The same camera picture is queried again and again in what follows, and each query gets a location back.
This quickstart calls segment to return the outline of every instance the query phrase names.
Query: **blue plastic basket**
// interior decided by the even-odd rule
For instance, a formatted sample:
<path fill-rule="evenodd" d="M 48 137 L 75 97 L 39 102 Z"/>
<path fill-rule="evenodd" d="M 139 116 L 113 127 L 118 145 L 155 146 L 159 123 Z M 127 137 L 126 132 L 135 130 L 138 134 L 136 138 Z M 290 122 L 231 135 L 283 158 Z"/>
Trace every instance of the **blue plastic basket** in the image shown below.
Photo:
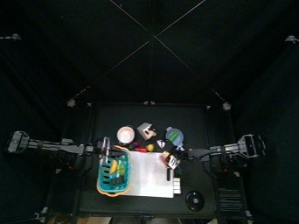
<path fill-rule="evenodd" d="M 131 163 L 130 163 L 130 151 L 127 148 L 116 146 L 120 150 L 124 151 L 126 155 L 120 157 L 107 158 L 107 163 L 103 160 L 99 160 L 99 169 L 97 169 L 97 191 L 105 194 L 109 197 L 115 197 L 122 193 L 126 193 L 130 187 L 130 172 L 131 172 Z M 109 168 L 112 166 L 112 161 L 116 160 L 119 165 L 123 165 L 126 168 L 124 173 L 124 183 L 111 184 L 109 181 L 113 178 L 120 177 L 118 172 L 109 174 Z"/>

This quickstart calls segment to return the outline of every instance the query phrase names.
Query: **white cup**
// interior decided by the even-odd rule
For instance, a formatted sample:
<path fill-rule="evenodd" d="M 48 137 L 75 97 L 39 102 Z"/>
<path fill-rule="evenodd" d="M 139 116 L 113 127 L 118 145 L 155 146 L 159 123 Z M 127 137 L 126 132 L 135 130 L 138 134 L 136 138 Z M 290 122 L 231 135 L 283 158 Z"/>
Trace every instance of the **white cup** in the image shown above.
<path fill-rule="evenodd" d="M 135 140 L 136 133 L 134 129 L 128 126 L 119 129 L 116 133 L 116 139 L 120 145 L 131 144 Z"/>

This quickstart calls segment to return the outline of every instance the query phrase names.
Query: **black table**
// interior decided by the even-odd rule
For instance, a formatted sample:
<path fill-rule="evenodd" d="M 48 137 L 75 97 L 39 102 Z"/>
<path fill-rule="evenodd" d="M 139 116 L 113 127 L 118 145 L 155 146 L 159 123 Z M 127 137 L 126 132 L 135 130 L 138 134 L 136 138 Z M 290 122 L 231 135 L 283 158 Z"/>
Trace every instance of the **black table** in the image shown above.
<path fill-rule="evenodd" d="M 222 107 L 207 108 L 198 105 L 92 105 L 92 108 L 71 111 L 65 136 L 77 142 L 95 141 L 97 137 L 111 137 L 112 144 L 116 144 L 119 128 L 126 125 L 136 128 L 142 123 L 151 123 L 159 133 L 154 139 L 146 141 L 136 132 L 135 140 L 143 146 L 155 144 L 156 152 L 163 152 L 158 149 L 155 141 L 163 139 L 167 127 L 174 127 L 183 132 L 186 150 L 207 149 L 212 145 L 235 142 L 230 112 Z M 174 198 L 126 195 L 111 198 L 97 192 L 99 160 L 96 155 L 89 157 L 85 165 L 88 171 L 83 176 L 81 188 L 77 191 L 77 216 L 215 218 L 212 180 L 203 170 L 202 162 L 199 160 L 182 161 L 180 167 L 182 194 L 175 194 Z M 203 194 L 206 204 L 199 212 L 194 212 L 186 206 L 186 195 L 190 191 L 199 191 Z"/>

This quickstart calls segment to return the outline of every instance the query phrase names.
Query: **teal basket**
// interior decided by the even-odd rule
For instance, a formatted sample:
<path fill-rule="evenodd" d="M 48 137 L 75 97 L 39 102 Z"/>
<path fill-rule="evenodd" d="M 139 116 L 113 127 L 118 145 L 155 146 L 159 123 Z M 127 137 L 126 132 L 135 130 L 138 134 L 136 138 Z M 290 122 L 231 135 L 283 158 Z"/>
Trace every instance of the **teal basket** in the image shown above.
<path fill-rule="evenodd" d="M 97 169 L 97 189 L 101 193 L 122 193 L 130 187 L 130 172 L 131 172 L 131 164 L 130 164 L 130 152 L 124 150 L 126 155 L 120 157 L 108 157 L 107 163 L 99 160 L 99 169 Z M 112 161 L 116 160 L 116 163 L 122 165 L 123 171 L 119 172 L 116 170 L 115 173 L 109 174 L 109 169 L 112 166 Z M 111 184 L 111 180 L 115 178 L 124 178 L 123 183 Z"/>

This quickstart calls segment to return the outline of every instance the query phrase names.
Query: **white paper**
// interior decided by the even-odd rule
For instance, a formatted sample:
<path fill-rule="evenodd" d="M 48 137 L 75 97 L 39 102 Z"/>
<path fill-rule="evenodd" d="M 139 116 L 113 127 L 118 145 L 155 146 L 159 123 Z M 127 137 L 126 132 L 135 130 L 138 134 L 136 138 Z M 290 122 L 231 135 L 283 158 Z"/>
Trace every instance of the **white paper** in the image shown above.
<path fill-rule="evenodd" d="M 148 197 L 174 197 L 174 170 L 167 180 L 167 167 L 160 156 L 163 153 L 131 151 L 130 189 L 124 195 Z"/>

